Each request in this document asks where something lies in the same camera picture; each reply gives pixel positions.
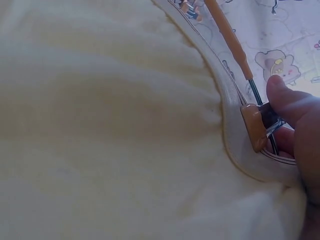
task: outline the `cream fabric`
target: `cream fabric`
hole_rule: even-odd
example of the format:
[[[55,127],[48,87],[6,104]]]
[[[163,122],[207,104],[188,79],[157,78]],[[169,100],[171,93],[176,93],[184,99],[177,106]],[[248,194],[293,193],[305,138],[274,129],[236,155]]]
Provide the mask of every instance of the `cream fabric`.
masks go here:
[[[0,3],[0,239],[297,239],[230,161],[200,53],[149,0]]]

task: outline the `cartoon print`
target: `cartoon print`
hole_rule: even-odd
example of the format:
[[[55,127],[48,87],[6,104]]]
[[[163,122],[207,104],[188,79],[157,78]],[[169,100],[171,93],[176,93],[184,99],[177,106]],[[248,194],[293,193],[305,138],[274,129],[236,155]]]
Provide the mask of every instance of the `cartoon print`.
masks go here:
[[[222,60],[222,64],[224,65],[224,67],[226,68],[226,70],[230,73],[230,75],[231,75],[231,77],[233,78],[233,80],[235,80],[234,72],[230,70],[227,61],[226,61],[226,60]]]
[[[181,11],[185,13],[188,18],[195,19],[196,21],[201,22],[203,17],[199,12],[199,7],[195,6],[196,3],[197,3],[197,0],[193,0],[192,3],[191,1],[188,1],[188,0],[182,0],[179,3],[179,6]]]
[[[276,8],[278,7],[278,2],[282,2],[282,1],[287,1],[287,0],[274,0],[274,5],[273,5],[273,7],[272,7],[272,10],[271,10],[271,13],[273,14],[273,15],[276,15],[277,13],[276,13]]]
[[[320,76],[315,76],[311,79],[312,84],[320,83]]]
[[[254,92],[252,91],[252,88],[250,86],[250,83],[247,83],[245,85],[245,93],[249,97],[249,100],[253,100],[254,98]]]
[[[314,48],[320,50],[320,40],[314,45]]]
[[[255,62],[263,69],[263,78],[267,82],[272,75],[279,75],[286,84],[296,85],[301,76],[297,66],[293,65],[294,56],[285,55],[281,50],[271,50],[267,53],[258,52]]]

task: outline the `clip handle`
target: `clip handle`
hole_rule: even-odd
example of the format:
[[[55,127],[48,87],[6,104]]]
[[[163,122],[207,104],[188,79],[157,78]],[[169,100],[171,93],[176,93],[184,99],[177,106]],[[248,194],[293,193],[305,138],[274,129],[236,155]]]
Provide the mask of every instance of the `clip handle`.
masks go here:
[[[222,34],[227,46],[229,47],[233,55],[233,58],[240,66],[245,79],[253,79],[254,76],[248,65],[247,56],[244,50],[242,49],[242,46],[236,34],[233,32],[232,27],[230,26],[226,16],[220,9],[218,3],[216,2],[216,0],[204,0],[204,3],[209,9],[209,12],[211,13],[216,25],[218,26],[220,33]]]

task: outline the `white fabric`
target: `white fabric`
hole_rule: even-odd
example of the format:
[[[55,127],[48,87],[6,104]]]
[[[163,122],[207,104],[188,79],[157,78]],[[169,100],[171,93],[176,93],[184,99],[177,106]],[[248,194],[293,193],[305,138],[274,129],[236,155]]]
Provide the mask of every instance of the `white fabric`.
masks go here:
[[[246,99],[255,102],[249,84],[203,2],[196,0],[195,3],[202,14],[202,21],[197,22],[192,18],[190,21],[233,72]],[[319,0],[279,1],[275,9],[276,15],[272,14],[275,0],[218,2],[246,52],[263,101],[267,101],[265,89],[270,74],[283,77],[288,87],[293,90],[320,97]]]
[[[0,3],[0,239],[297,239],[230,161],[199,52],[148,0]]]

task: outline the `finger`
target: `finger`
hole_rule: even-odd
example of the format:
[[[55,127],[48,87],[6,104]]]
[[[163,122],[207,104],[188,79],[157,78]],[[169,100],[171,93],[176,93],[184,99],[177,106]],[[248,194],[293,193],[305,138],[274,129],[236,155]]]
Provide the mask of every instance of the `finger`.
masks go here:
[[[269,78],[266,95],[273,110],[293,128],[318,101],[309,93],[289,89],[278,75]]]
[[[295,131],[281,127],[274,133],[276,144],[280,151],[286,152],[287,154],[294,156],[294,137]]]

